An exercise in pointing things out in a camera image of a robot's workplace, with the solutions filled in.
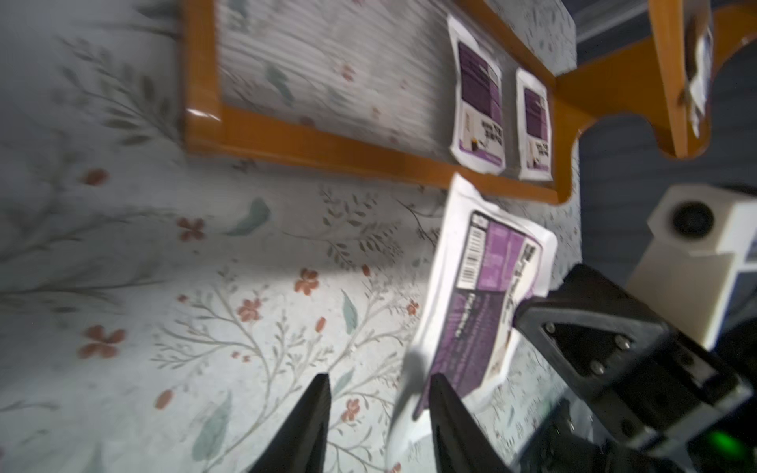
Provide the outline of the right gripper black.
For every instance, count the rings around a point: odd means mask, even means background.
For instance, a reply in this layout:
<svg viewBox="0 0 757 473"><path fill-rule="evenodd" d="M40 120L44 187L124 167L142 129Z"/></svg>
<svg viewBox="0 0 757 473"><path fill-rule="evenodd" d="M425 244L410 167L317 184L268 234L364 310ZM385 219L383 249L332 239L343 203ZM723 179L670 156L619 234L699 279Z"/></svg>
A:
<svg viewBox="0 0 757 473"><path fill-rule="evenodd" d="M593 412L611 439L667 455L754 398L754 385L597 270L520 303L516 330Z"/></svg>

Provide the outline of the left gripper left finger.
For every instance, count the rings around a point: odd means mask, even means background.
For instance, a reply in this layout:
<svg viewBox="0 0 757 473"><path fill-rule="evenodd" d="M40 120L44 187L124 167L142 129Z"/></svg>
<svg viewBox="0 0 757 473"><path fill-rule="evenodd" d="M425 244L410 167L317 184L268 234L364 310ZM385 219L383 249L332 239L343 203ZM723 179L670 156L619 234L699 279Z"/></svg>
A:
<svg viewBox="0 0 757 473"><path fill-rule="evenodd" d="M330 406L329 376L317 374L248 472L323 472Z"/></svg>

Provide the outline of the blue coffee bag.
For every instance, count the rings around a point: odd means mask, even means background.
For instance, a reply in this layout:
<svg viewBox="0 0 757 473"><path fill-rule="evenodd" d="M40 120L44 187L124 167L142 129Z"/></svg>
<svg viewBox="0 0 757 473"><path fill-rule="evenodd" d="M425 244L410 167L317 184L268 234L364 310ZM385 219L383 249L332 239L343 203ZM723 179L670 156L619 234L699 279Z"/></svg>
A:
<svg viewBox="0 0 757 473"><path fill-rule="evenodd" d="M714 64L714 21L711 1L685 1L683 103L696 138L701 135Z"/></svg>

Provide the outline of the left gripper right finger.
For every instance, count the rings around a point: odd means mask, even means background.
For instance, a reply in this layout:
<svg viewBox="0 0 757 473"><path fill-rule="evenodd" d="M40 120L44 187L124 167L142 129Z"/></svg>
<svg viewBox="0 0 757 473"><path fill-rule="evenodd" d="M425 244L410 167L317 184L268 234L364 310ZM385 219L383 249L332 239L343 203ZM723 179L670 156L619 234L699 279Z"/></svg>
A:
<svg viewBox="0 0 757 473"><path fill-rule="evenodd" d="M511 472L443 374L430 378L429 411L438 472Z"/></svg>

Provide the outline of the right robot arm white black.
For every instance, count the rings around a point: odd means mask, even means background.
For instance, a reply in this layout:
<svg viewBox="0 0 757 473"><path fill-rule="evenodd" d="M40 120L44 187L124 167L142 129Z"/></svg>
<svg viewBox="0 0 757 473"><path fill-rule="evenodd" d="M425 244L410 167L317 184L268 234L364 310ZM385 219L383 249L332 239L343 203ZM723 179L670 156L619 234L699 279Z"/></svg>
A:
<svg viewBox="0 0 757 473"><path fill-rule="evenodd" d="M518 332L587 406L562 400L522 472L752 472L756 302L729 301L756 269L756 190L668 189L625 286L579 263L516 311Z"/></svg>

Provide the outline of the purple coffee bag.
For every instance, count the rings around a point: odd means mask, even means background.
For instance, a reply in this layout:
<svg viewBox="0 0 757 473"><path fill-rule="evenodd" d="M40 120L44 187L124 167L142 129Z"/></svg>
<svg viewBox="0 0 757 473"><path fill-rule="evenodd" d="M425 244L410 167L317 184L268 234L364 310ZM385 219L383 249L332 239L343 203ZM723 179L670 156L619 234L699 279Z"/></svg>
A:
<svg viewBox="0 0 757 473"><path fill-rule="evenodd" d="M546 87L526 69L516 71L516 121L522 181L551 181L552 127Z"/></svg>
<svg viewBox="0 0 757 473"><path fill-rule="evenodd" d="M421 318L403 360L386 467L431 434L433 374L443 374L473 412L506 381L522 340L516 309L549 293L557 246L550 230L453 177Z"/></svg>

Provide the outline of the orange wooden two-tier shelf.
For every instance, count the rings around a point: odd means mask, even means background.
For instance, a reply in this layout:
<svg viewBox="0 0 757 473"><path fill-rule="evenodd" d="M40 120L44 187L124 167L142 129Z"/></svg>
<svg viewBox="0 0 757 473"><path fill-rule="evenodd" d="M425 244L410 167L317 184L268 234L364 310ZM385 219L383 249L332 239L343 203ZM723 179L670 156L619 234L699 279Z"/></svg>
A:
<svg viewBox="0 0 757 473"><path fill-rule="evenodd" d="M652 35L556 75L486 1L185 1L185 147L368 179L446 188L463 175L491 196L559 205L572 195L572 150L597 122L639 116L675 161L699 157L682 102L683 5L655 1ZM459 18L503 72L506 167L459 165L449 147ZM518 176L516 69L547 88L552 175Z"/></svg>

